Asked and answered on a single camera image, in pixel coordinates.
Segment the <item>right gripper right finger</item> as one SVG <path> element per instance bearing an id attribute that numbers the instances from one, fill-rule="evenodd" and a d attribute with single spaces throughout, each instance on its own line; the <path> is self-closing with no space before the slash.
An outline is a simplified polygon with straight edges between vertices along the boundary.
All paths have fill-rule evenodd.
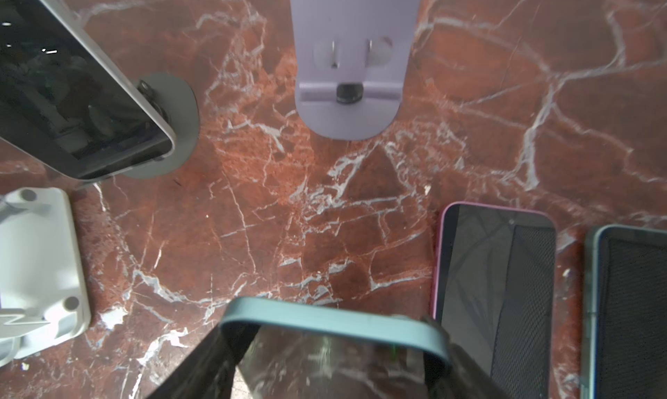
<path id="1" fill-rule="evenodd" d="M 446 398 L 509 398 L 509 395 L 484 373 L 462 347 L 451 341 L 450 335 L 431 317 L 422 322 L 436 328 L 446 340 L 450 368 L 446 372 L 443 395 Z"/>

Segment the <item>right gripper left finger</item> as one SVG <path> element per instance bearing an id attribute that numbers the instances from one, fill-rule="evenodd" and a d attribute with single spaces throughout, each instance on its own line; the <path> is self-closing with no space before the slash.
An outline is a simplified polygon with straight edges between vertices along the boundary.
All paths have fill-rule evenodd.
<path id="1" fill-rule="evenodd" d="M 230 399 L 236 366 L 255 340 L 259 324 L 219 323 L 149 396 L 154 399 Z"/>

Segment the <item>black phone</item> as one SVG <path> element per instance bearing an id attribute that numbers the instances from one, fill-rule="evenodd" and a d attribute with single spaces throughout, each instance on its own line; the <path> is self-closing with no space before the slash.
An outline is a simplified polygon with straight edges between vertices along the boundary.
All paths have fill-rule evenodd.
<path id="1" fill-rule="evenodd" d="M 59 0 L 1 0 L 1 138 L 95 181 L 172 153 L 175 133 Z"/>
<path id="2" fill-rule="evenodd" d="M 556 228 L 538 211 L 450 204 L 431 304 L 453 343 L 512 398 L 547 398 Z"/>
<path id="3" fill-rule="evenodd" d="M 237 298 L 220 329 L 254 398 L 432 398 L 452 367 L 440 327 L 405 316 Z"/>
<path id="4" fill-rule="evenodd" d="M 580 395 L 666 396 L 666 233 L 628 225 L 585 241 Z"/>

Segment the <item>white phone stand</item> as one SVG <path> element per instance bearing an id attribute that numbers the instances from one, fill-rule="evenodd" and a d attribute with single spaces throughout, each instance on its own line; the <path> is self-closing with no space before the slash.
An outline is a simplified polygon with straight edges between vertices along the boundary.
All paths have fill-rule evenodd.
<path id="1" fill-rule="evenodd" d="M 66 192 L 1 197 L 1 364 L 83 334 L 91 308 Z"/>

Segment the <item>dark grey round stand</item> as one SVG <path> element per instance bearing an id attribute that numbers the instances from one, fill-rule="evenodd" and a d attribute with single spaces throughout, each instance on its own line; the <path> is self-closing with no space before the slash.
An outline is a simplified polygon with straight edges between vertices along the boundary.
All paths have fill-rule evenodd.
<path id="1" fill-rule="evenodd" d="M 175 145 L 168 156 L 133 166 L 123 173 L 129 178 L 148 180 L 172 173 L 192 155 L 200 133 L 200 114 L 196 95 L 185 80 L 167 73 L 142 77 L 156 94 L 155 102 L 167 116 L 168 125 L 175 133 Z"/>

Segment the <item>purple round phone stand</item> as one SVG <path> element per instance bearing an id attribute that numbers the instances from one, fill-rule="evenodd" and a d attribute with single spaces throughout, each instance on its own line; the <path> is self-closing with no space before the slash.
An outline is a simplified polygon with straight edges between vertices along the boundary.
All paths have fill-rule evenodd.
<path id="1" fill-rule="evenodd" d="M 290 0 L 297 112 L 314 133 L 366 140 L 401 106 L 421 0 Z"/>

